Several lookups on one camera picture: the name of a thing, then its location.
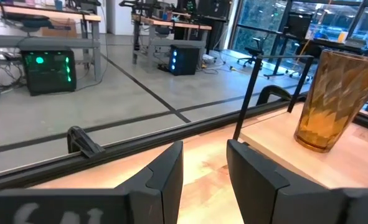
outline cardboard box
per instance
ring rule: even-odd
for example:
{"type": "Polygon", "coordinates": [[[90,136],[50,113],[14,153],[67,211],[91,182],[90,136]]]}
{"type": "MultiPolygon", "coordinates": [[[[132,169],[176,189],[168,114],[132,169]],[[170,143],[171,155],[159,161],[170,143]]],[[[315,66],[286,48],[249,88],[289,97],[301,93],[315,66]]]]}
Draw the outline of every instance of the cardboard box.
{"type": "Polygon", "coordinates": [[[50,18],[52,27],[41,28],[44,37],[70,37],[77,38],[76,21],[74,19],[50,18]]]}

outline desk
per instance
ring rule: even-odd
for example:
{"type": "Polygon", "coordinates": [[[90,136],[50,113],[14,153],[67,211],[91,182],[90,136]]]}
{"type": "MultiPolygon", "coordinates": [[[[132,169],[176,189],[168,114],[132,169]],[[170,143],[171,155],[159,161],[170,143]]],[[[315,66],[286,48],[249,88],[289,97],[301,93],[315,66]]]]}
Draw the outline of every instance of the desk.
{"type": "Polygon", "coordinates": [[[54,19],[80,19],[83,17],[92,25],[92,38],[86,39],[86,33],[82,32],[81,39],[64,38],[64,37],[22,37],[14,35],[0,35],[0,47],[70,47],[83,50],[84,58],[92,58],[94,64],[95,80],[101,79],[101,52],[100,52],[100,34],[99,22],[101,17],[95,14],[86,14],[83,16],[80,12],[64,9],[57,11],[48,6],[27,7],[25,3],[15,2],[14,5],[5,4],[5,12],[43,15],[54,19]],[[93,55],[89,56],[87,49],[93,49],[93,55]]]}
{"type": "MultiPolygon", "coordinates": [[[[275,111],[245,120],[243,126],[276,115],[275,111]]],[[[182,140],[184,183],[178,224],[243,224],[231,186],[227,140],[235,125],[182,140]]],[[[36,189],[114,188],[140,171],[169,145],[157,147],[35,186],[36,189]]]]}
{"type": "Polygon", "coordinates": [[[240,137],[283,167],[329,189],[368,187],[368,129],[351,123],[329,153],[313,152],[293,135],[303,109],[281,113],[242,128],[240,137]]]}
{"type": "MultiPolygon", "coordinates": [[[[295,36],[290,35],[290,34],[284,34],[282,32],[276,32],[276,35],[279,35],[280,37],[284,38],[283,45],[282,45],[282,48],[279,52],[279,55],[284,55],[285,54],[286,45],[287,45],[289,39],[297,40],[297,41],[305,41],[305,42],[308,41],[308,40],[300,39],[300,38],[295,37],[295,36]]],[[[315,40],[309,40],[309,44],[320,45],[320,46],[329,47],[329,48],[336,49],[336,50],[348,51],[348,52],[352,52],[352,53],[355,53],[355,54],[362,54],[362,49],[359,49],[359,48],[356,48],[356,47],[346,46],[343,43],[338,43],[338,42],[333,42],[333,41],[315,39],[315,40]]],[[[276,61],[273,73],[271,75],[266,75],[266,76],[277,76],[277,75],[279,75],[278,74],[278,69],[279,69],[279,66],[281,65],[281,61],[282,61],[282,59],[279,58],[276,61]]]]}
{"type": "Polygon", "coordinates": [[[169,22],[169,21],[162,21],[159,19],[152,19],[147,18],[144,16],[139,15],[132,15],[132,20],[134,20],[134,44],[133,44],[133,64],[136,64],[138,55],[143,55],[147,57],[149,67],[152,66],[153,62],[160,62],[158,58],[154,56],[155,53],[155,46],[165,46],[169,47],[172,44],[176,45],[192,45],[194,47],[200,48],[199,52],[199,62],[201,63],[202,56],[204,53],[204,47],[206,46],[206,38],[207,33],[211,30],[211,26],[203,26],[197,24],[190,24],[185,22],[169,22]],[[139,45],[139,35],[140,35],[140,25],[141,23],[149,25],[149,41],[148,41],[148,52],[143,54],[140,49],[139,45]],[[159,39],[156,38],[156,27],[157,26],[175,26],[175,27],[182,27],[187,29],[200,29],[205,30],[202,35],[202,40],[169,40],[169,39],[159,39]]]}

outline green led light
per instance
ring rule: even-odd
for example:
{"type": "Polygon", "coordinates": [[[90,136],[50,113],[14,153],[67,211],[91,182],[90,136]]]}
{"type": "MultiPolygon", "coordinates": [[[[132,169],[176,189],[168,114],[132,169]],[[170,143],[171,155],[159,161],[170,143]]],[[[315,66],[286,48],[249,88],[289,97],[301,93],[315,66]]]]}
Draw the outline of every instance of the green led light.
{"type": "Polygon", "coordinates": [[[44,63],[44,59],[42,57],[37,57],[35,59],[35,62],[37,62],[37,63],[44,63]]]}

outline computer tower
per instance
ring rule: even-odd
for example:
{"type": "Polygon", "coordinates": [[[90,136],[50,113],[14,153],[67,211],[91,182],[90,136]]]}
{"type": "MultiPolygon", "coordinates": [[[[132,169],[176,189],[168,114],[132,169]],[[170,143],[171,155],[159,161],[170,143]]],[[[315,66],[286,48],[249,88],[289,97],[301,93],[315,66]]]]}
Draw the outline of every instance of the computer tower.
{"type": "Polygon", "coordinates": [[[169,70],[173,75],[195,75],[200,49],[191,45],[171,45],[169,70]]]}
{"type": "Polygon", "coordinates": [[[32,96],[75,91],[74,53],[66,48],[21,49],[27,89],[32,96]]]}

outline wooden desk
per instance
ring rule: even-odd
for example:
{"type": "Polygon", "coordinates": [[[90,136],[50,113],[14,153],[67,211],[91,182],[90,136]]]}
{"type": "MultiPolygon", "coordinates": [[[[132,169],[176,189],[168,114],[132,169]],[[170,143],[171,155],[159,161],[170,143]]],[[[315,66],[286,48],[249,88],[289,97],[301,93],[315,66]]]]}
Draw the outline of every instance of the wooden desk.
{"type": "MultiPolygon", "coordinates": [[[[243,126],[274,115],[276,112],[245,120],[243,126]]],[[[235,124],[232,124],[183,140],[184,186],[178,223],[243,223],[226,159],[227,140],[232,138],[234,129],[235,124]]],[[[114,188],[140,171],[168,146],[51,180],[34,188],[114,188]]]]}
{"type": "Polygon", "coordinates": [[[283,167],[327,188],[368,187],[368,129],[354,123],[346,129],[329,153],[305,149],[293,135],[303,109],[249,125],[240,137],[283,167]]]}
{"type": "MultiPolygon", "coordinates": [[[[131,18],[135,21],[139,21],[139,15],[132,15],[131,18]]],[[[146,18],[144,16],[141,16],[141,22],[148,24],[148,25],[155,25],[155,26],[176,26],[176,27],[182,27],[182,28],[188,28],[188,29],[199,29],[199,26],[196,24],[189,24],[185,22],[175,22],[174,24],[169,21],[161,21],[158,19],[152,19],[152,18],[146,18]]],[[[204,26],[201,25],[200,29],[202,30],[211,30],[211,26],[204,26]]]]}
{"type": "MultiPolygon", "coordinates": [[[[4,5],[5,12],[20,13],[27,15],[41,15],[55,19],[83,19],[83,16],[77,11],[71,9],[64,9],[63,11],[56,11],[55,7],[36,5],[28,7],[25,3],[14,2],[13,5],[4,5]]],[[[88,21],[101,21],[101,17],[95,14],[85,15],[84,18],[88,21]]]]}

